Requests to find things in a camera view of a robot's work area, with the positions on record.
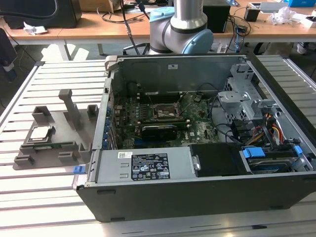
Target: power supply label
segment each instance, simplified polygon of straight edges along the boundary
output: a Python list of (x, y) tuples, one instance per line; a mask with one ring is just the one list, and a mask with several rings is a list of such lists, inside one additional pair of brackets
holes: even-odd
[(132, 155), (131, 178), (134, 181), (170, 179), (167, 153)]

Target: wooden desk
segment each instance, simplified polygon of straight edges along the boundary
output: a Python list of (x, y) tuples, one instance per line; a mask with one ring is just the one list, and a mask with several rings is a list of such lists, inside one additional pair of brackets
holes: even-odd
[[(238, 0), (240, 7), (231, 7), (231, 15), (234, 15), (237, 9), (246, 7), (249, 0)], [(311, 14), (315, 7), (291, 8), (297, 13)], [(245, 9), (236, 12), (235, 16), (243, 17)], [(127, 18), (136, 16), (136, 14), (127, 14)], [(301, 24), (293, 22), (292, 25), (284, 24), (273, 26), (266, 21), (269, 14), (259, 13), (258, 20), (251, 22), (251, 33), (245, 37), (245, 42), (302, 42), (316, 41), (316, 28), (306, 29)], [(112, 20), (122, 20), (121, 14), (115, 14)], [(236, 23), (247, 25), (240, 19)], [(130, 28), (136, 43), (149, 42), (150, 26), (146, 17), (141, 22), (130, 24)], [(32, 36), (23, 30), (11, 30), (6, 26), (7, 31), (19, 44), (51, 44), (59, 46), (64, 60), (70, 60), (67, 49), (67, 43), (96, 43), (100, 54), (103, 53), (103, 43), (125, 43), (129, 44), (126, 28), (124, 24), (108, 23), (101, 19), (97, 13), (83, 13), (78, 26), (74, 29), (48, 29), (47, 34)], [(214, 34), (215, 40), (223, 45), (227, 44), (233, 36), (232, 25), (228, 22), (226, 30), (222, 34)]]

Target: motherboard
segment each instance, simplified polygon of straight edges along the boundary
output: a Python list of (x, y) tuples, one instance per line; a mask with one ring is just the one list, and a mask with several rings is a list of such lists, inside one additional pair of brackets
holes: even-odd
[(119, 149), (181, 147), (219, 142), (209, 119), (210, 98), (140, 95), (117, 98), (113, 118)]

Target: circuit board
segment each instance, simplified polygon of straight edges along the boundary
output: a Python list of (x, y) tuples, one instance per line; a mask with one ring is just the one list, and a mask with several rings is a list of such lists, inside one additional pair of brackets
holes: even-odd
[[(121, 98), (115, 106), (118, 148), (184, 147), (195, 143), (220, 142), (208, 118), (209, 99), (187, 94), (181, 102), (141, 103), (137, 98)], [(170, 141), (143, 141), (146, 126), (176, 126), (176, 138)]]

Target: gray robot arm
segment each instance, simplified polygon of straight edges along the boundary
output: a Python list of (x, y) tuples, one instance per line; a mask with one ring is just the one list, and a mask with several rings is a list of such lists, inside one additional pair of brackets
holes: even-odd
[(161, 7), (150, 16), (150, 54), (207, 53), (213, 33), (206, 28), (203, 0), (174, 0), (174, 7)]

